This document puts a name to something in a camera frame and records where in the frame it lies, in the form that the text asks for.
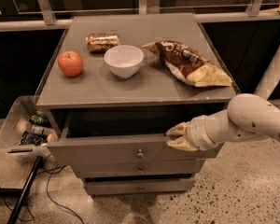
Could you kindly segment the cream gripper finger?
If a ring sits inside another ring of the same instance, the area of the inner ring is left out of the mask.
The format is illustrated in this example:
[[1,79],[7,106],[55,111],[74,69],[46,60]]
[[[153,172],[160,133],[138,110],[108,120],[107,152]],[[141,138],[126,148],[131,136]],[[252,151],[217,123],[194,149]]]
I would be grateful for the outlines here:
[[187,132],[188,124],[186,122],[181,122],[176,124],[176,126],[170,128],[167,132],[167,136],[183,136]]
[[178,137],[176,140],[167,141],[169,147],[183,151],[197,151],[198,148],[192,145],[185,137]]

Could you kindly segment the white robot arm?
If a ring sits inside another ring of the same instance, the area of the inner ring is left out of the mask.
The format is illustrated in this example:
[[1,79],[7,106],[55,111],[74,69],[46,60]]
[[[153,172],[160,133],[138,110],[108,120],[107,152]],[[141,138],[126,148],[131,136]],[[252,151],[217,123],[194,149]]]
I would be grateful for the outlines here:
[[225,142],[273,138],[280,142],[280,109],[254,94],[234,96],[227,108],[181,122],[166,132],[169,147],[184,151],[209,150]]

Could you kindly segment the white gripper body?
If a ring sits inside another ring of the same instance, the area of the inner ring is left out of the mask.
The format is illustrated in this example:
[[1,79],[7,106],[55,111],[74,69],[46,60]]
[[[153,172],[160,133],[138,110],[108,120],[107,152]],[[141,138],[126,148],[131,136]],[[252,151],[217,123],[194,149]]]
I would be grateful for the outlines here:
[[207,125],[210,123],[210,118],[202,115],[192,119],[187,125],[186,139],[194,147],[199,150],[206,151],[217,147],[208,135]]

